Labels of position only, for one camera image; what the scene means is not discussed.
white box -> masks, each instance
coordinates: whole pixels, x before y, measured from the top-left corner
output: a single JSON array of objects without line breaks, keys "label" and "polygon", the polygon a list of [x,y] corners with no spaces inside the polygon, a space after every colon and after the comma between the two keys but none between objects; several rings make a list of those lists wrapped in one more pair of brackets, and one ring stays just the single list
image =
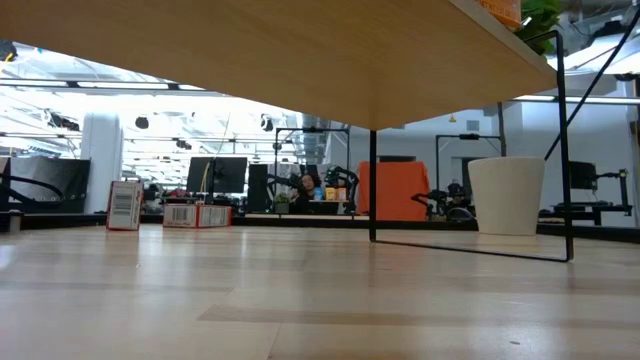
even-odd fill
[{"label": "white box", "polygon": [[166,204],[165,227],[206,228],[231,225],[231,207],[216,205]]},{"label": "white box", "polygon": [[107,229],[138,230],[142,204],[142,183],[112,181],[107,207]]}]

light wood flooring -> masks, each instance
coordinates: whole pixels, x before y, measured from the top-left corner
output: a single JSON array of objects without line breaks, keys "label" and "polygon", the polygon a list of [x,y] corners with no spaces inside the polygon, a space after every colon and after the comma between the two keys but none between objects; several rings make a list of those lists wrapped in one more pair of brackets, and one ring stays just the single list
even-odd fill
[{"label": "light wood flooring", "polygon": [[[232,227],[0,236],[1,359],[638,359],[640,246],[573,263]],[[380,239],[560,256],[553,237]]]}]

white planter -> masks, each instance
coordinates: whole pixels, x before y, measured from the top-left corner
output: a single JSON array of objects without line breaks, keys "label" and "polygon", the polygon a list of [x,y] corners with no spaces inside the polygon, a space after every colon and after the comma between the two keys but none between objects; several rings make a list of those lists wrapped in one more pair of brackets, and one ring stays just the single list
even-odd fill
[{"label": "white planter", "polygon": [[535,235],[544,159],[496,157],[469,162],[478,227],[484,234]]}]

wooden table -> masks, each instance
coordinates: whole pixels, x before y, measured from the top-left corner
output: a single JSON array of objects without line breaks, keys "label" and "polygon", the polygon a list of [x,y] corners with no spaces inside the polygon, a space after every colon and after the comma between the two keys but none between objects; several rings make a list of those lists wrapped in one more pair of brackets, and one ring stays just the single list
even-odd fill
[{"label": "wooden table", "polygon": [[371,130],[555,87],[472,0],[22,0],[3,38]]}]

ceiling light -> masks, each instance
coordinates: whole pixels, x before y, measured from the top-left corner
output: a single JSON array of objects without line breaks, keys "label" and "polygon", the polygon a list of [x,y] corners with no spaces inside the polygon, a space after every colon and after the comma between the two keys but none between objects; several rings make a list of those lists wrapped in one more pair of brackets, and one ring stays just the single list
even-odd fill
[{"label": "ceiling light", "polygon": [[[579,102],[580,97],[567,97],[567,102]],[[614,98],[614,97],[594,97],[587,98],[585,100],[587,104],[602,104],[602,105],[640,105],[640,98]]]},{"label": "ceiling light", "polygon": [[2,79],[0,85],[6,86],[67,86],[64,81]]},{"label": "ceiling light", "polygon": [[84,88],[100,88],[100,89],[148,89],[148,90],[167,90],[167,84],[159,83],[126,83],[126,82],[94,82],[79,81],[78,86]]},{"label": "ceiling light", "polygon": [[515,98],[514,100],[518,101],[553,101],[555,100],[555,96],[548,95],[524,95]]},{"label": "ceiling light", "polygon": [[193,85],[178,85],[180,90],[204,90],[203,88],[199,88]]},{"label": "ceiling light", "polygon": [[[567,103],[578,103],[582,98],[580,96],[567,96]],[[527,101],[527,102],[557,102],[556,96],[549,95],[525,95],[520,96],[514,101]],[[585,100],[585,104],[595,105],[640,105],[640,98],[621,98],[621,97],[589,97]]]}]

